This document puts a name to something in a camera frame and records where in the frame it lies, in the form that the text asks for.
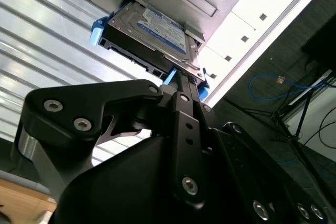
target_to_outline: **metal stand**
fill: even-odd
[[[330,190],[329,186],[320,177],[320,175],[318,174],[318,172],[316,171],[314,166],[311,164],[311,162],[309,161],[307,156],[304,154],[304,152],[302,151],[302,149],[301,149],[301,147],[299,146],[299,143],[298,143],[299,135],[300,135],[302,125],[303,125],[303,122],[304,122],[306,114],[307,114],[308,106],[310,104],[312,95],[313,95],[313,90],[310,90],[304,97],[302,97],[300,100],[298,100],[296,103],[294,103],[292,105],[292,108],[293,107],[295,108],[299,103],[301,103],[303,101],[303,99],[306,100],[305,103],[304,103],[302,115],[301,115],[297,130],[295,132],[295,135],[291,134],[291,132],[287,129],[286,125],[284,124],[284,122],[282,120],[281,115],[284,115],[285,113],[288,113],[288,108],[285,108],[285,111],[279,111],[276,114],[269,113],[269,112],[262,113],[262,111],[252,110],[253,114],[264,115],[264,116],[272,118],[274,120],[274,122],[282,129],[282,131],[284,132],[284,134],[283,134],[281,131],[279,131],[277,129],[274,129],[271,125],[269,125],[269,124],[265,123],[263,120],[257,118],[256,116],[254,116],[251,112],[247,111],[246,109],[243,109],[243,108],[239,107],[238,105],[236,105],[235,103],[233,103],[232,101],[230,101],[228,99],[225,99],[225,100],[229,104],[234,106],[235,108],[239,109],[240,111],[244,112],[245,114],[249,115],[251,118],[253,118],[256,121],[258,121],[259,123],[261,123],[262,125],[264,125],[264,126],[268,127],[269,129],[277,132],[278,134],[281,134],[282,136],[285,136],[288,143],[290,144],[294,154],[297,156],[298,160],[301,161],[302,164],[304,165],[304,167],[306,168],[306,172],[307,172],[308,176],[311,178],[311,181],[314,185],[314,188],[319,193],[319,195],[320,195],[321,199],[323,200],[324,204],[329,209],[334,209],[335,206],[336,206],[336,199],[335,199],[334,194],[331,193],[331,190]],[[336,220],[336,215],[334,214],[333,211],[331,213],[331,216],[332,216],[333,220]]]
[[[200,103],[191,76],[34,90],[14,156],[58,201],[49,223],[327,223],[310,196],[236,123]],[[101,163],[97,143],[152,130]]]

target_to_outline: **cable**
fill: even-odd
[[[325,87],[325,83],[321,82],[315,86],[303,86],[303,85],[299,85],[299,84],[296,84],[290,80],[284,80],[284,83],[288,84],[288,85],[291,85],[293,87],[296,87],[296,88],[300,88],[300,90],[297,90],[297,91],[293,91],[293,92],[288,92],[286,94],[282,94],[282,95],[278,95],[278,96],[275,96],[275,97],[270,97],[270,98],[261,98],[261,97],[257,97],[255,96],[253,93],[252,93],[252,84],[253,82],[256,80],[256,79],[259,79],[259,78],[263,78],[263,77],[269,77],[269,78],[276,78],[278,79],[279,76],[276,75],[276,74],[272,74],[272,73],[262,73],[262,74],[259,74],[257,76],[254,76],[250,82],[249,82],[249,85],[248,85],[248,93],[249,95],[255,99],[255,100],[258,100],[258,101],[272,101],[272,100],[277,100],[279,98],[282,98],[282,97],[287,97],[287,96],[290,96],[291,94],[297,94],[297,93],[301,93],[303,92],[304,90],[306,89],[316,89],[316,88],[322,88],[322,87]]]
[[[328,123],[327,125],[325,125],[325,126],[323,126],[321,129],[319,129],[318,131],[316,131],[314,134],[313,134],[313,136],[311,136],[303,145],[302,145],[302,148],[306,145],[306,144],[308,144],[308,142],[310,141],[310,140],[312,140],[312,138],[314,137],[314,136],[316,136],[317,134],[319,134],[319,132],[321,132],[324,128],[326,128],[326,127],[328,127],[329,125],[331,125],[331,124],[335,124],[336,123],[336,121],[334,121],[334,122],[331,122],[331,123]]]
[[[330,146],[330,145],[326,144],[326,143],[322,140],[322,138],[321,138],[321,130],[320,130],[320,129],[321,129],[321,127],[322,127],[322,125],[323,125],[325,119],[326,119],[326,118],[328,117],[328,115],[329,115],[331,112],[333,112],[334,110],[336,110],[336,107],[333,108],[333,109],[331,109],[331,110],[324,116],[324,118],[323,118],[323,120],[322,120],[322,122],[321,122],[321,124],[320,124],[320,127],[319,127],[319,140],[320,140],[321,144],[323,144],[325,147],[328,147],[328,148],[331,148],[331,149],[336,149],[336,147]]]

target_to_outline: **rectangular slot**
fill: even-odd
[[[160,71],[157,71],[156,69],[153,70],[153,75],[157,76],[157,77],[160,77],[161,75],[161,72]]]
[[[205,14],[208,17],[214,17],[217,13],[217,9],[208,3],[206,0],[181,0],[194,10],[199,11],[202,14]]]

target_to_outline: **corrugated metal wall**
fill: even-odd
[[[88,43],[91,24],[106,14],[86,0],[0,0],[1,138],[14,140],[24,98],[33,89],[130,79],[160,84],[117,53]],[[96,149],[94,156],[103,160],[140,140],[107,143],[109,153]]]

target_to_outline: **metal screw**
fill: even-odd
[[[241,131],[240,131],[240,129],[239,129],[239,127],[238,127],[237,125],[233,125],[232,128],[233,128],[236,132],[241,133]]]
[[[305,210],[303,205],[298,204],[298,209],[299,209],[299,212],[308,220],[309,219],[309,213],[307,212],[307,210]]]
[[[256,214],[262,219],[262,220],[268,220],[268,213],[264,206],[260,204],[258,201],[253,201],[253,208]]]
[[[186,97],[185,95],[183,95],[183,94],[181,94],[181,98],[182,98],[182,100],[184,100],[184,101],[189,101],[189,98],[188,97]]]
[[[184,190],[190,195],[194,196],[198,193],[198,186],[192,178],[184,177],[182,179],[182,186]]]
[[[210,112],[211,108],[208,105],[203,105],[203,108],[205,109],[206,112]]]
[[[73,124],[79,131],[89,131],[92,128],[90,121],[85,118],[77,118]]]
[[[50,112],[58,112],[63,109],[63,105],[56,100],[48,100],[44,104],[44,108]]]
[[[154,92],[154,93],[158,93],[157,88],[153,87],[153,86],[149,86],[149,90]]]
[[[322,213],[320,212],[320,210],[314,206],[314,205],[311,205],[310,206],[311,210],[313,211],[313,213],[320,219],[320,220],[323,220],[323,215]]]

